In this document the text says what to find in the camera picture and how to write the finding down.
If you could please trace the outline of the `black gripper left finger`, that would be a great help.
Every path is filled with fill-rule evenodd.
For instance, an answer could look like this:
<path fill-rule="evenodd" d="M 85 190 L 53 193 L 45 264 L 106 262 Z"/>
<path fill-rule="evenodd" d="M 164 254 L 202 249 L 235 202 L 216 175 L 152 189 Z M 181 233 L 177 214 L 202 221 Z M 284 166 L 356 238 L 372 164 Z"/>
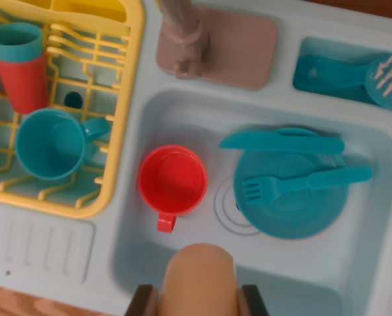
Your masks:
<path fill-rule="evenodd" d="M 129 304 L 125 316 L 158 315 L 159 289 L 151 284 L 141 284 Z"/>

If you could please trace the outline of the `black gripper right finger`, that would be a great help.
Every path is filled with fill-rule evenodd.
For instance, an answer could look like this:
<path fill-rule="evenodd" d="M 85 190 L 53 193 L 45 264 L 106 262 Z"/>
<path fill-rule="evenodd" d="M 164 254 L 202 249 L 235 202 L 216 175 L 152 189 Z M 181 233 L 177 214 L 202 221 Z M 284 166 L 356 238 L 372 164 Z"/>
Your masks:
<path fill-rule="evenodd" d="M 237 289 L 240 316 L 269 316 L 259 289 L 254 284 Z"/>

